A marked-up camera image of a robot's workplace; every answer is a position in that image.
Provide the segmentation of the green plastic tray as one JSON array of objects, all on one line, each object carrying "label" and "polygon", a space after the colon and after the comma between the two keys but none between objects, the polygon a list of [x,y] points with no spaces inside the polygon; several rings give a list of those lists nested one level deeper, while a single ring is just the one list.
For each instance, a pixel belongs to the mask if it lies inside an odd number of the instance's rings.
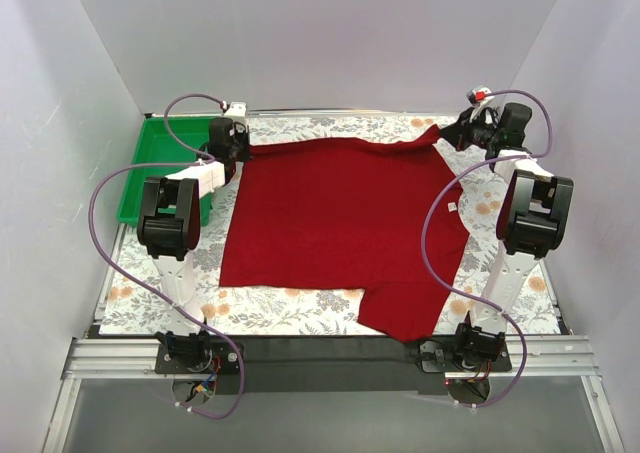
[{"label": "green plastic tray", "polygon": [[[191,148],[199,149],[209,140],[212,116],[170,117],[169,125],[177,137]],[[133,164],[193,163],[196,154],[181,146],[166,130],[162,118],[146,119],[133,156]],[[135,227],[139,218],[143,184],[149,176],[165,176],[184,169],[180,167],[146,167],[127,173],[117,219]]]}]

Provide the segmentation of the red t shirt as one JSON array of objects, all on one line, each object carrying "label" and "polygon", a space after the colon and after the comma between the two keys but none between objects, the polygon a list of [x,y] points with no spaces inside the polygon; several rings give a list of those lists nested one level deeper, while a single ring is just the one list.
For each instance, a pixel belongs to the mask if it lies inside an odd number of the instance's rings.
[{"label": "red t shirt", "polygon": [[437,127],[389,144],[320,138],[256,146],[243,166],[224,287],[360,289],[358,320],[396,340],[430,336],[469,233]]}]

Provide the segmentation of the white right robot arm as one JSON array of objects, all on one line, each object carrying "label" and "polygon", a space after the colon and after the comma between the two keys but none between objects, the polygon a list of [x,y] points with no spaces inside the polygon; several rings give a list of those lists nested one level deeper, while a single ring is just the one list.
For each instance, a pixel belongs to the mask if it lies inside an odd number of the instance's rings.
[{"label": "white right robot arm", "polygon": [[541,168],[524,147],[531,117],[531,108],[519,103],[508,103],[501,112],[477,105],[441,131],[458,151],[484,150],[490,169],[508,182],[496,224],[498,252],[481,295],[497,307],[475,303],[451,347],[452,361],[466,371],[488,368],[506,355],[504,315],[529,274],[564,237],[574,183]]}]

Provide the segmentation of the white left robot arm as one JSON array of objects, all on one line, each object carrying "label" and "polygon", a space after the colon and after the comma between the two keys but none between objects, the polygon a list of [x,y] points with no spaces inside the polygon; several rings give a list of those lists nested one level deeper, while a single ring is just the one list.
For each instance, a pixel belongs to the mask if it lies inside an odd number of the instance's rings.
[{"label": "white left robot arm", "polygon": [[144,182],[137,237],[151,256],[160,276],[160,292],[172,307],[167,331],[156,338],[169,359],[193,373],[210,371],[215,365],[211,336],[185,317],[204,322],[194,270],[201,233],[200,200],[227,185],[236,163],[249,158],[246,122],[217,117],[209,122],[208,142],[195,166]]}]

